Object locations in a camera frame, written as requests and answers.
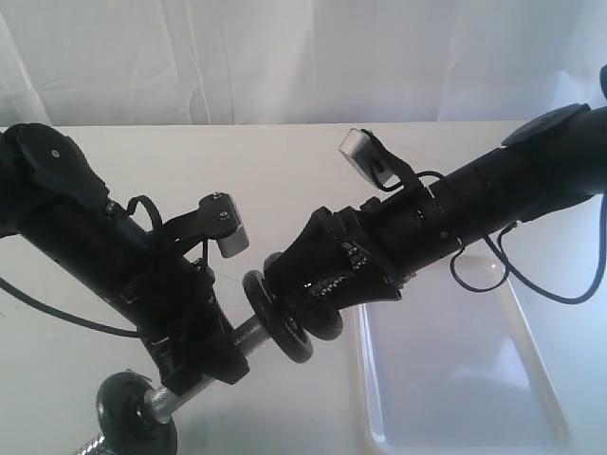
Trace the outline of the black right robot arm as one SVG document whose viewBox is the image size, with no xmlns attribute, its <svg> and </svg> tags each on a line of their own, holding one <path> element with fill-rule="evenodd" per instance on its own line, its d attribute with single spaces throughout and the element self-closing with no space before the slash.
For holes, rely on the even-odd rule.
<svg viewBox="0 0 607 455">
<path fill-rule="evenodd" d="M 513 222 L 567 209 L 606 189 L 606 112 L 565 106 L 519 128 L 502 145 L 424 186 L 390 153 L 402 183 L 358 209 L 315 210 L 266 270 L 277 297 L 298 301 L 327 285 L 326 301 L 391 300 L 418 270 Z"/>
</svg>

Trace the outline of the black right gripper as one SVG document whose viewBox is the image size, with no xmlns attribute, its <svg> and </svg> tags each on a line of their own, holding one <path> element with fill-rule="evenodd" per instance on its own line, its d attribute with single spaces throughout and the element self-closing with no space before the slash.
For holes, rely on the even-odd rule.
<svg viewBox="0 0 607 455">
<path fill-rule="evenodd" d="M 321 207 L 265 269 L 266 282 L 277 294 L 304 287 L 304 308 L 318 315 L 400 300 L 412 275 L 463 244 L 459 208 L 456 196 L 430 189 L 336 212 Z"/>
</svg>

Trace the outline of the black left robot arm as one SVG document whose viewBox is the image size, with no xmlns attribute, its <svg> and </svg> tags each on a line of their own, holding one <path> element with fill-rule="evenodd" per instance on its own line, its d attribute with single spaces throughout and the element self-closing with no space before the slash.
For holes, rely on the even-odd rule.
<svg viewBox="0 0 607 455">
<path fill-rule="evenodd" d="M 69 136 L 21 123 L 1 135 L 1 233 L 24 237 L 129 320 L 173 393 L 206 376 L 234 384 L 248 373 L 207 260 L 186 258 L 209 242 L 226 258 L 247 248 L 228 194 L 163 221 L 147 196 L 113 201 Z"/>
</svg>

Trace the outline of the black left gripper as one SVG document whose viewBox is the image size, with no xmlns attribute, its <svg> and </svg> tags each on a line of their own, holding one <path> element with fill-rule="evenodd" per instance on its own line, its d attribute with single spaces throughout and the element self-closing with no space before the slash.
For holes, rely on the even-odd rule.
<svg viewBox="0 0 607 455">
<path fill-rule="evenodd" d="M 214 293 L 208 266 L 149 250 L 120 255 L 120 303 L 160 372 L 161 384 L 184 395 L 200 374 L 233 385 L 249 373 L 246 356 Z"/>
</svg>

